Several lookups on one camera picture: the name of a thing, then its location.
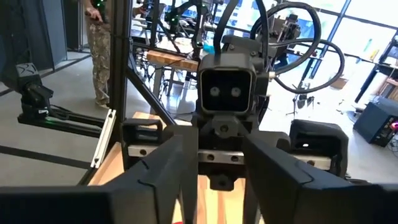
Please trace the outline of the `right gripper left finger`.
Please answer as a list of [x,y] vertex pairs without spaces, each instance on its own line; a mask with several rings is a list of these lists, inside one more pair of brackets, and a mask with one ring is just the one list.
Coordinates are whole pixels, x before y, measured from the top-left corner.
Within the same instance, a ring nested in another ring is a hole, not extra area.
[[169,126],[170,139],[104,185],[1,188],[1,223],[171,223],[180,200],[196,222],[198,129]]

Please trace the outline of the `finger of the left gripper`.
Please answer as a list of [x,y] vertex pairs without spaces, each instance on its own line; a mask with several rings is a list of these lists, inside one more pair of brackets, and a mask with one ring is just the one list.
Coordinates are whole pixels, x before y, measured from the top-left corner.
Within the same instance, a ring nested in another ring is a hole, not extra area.
[[295,119],[290,125],[291,154],[331,159],[327,171],[344,178],[348,167],[348,136],[337,124]]
[[159,119],[129,118],[121,126],[124,170],[162,144],[163,124]]

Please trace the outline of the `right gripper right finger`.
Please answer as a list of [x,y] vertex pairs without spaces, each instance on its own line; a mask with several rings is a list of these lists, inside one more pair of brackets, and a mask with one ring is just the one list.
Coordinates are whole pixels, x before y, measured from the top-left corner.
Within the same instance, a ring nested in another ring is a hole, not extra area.
[[397,223],[397,185],[356,185],[249,134],[243,153],[266,223]]

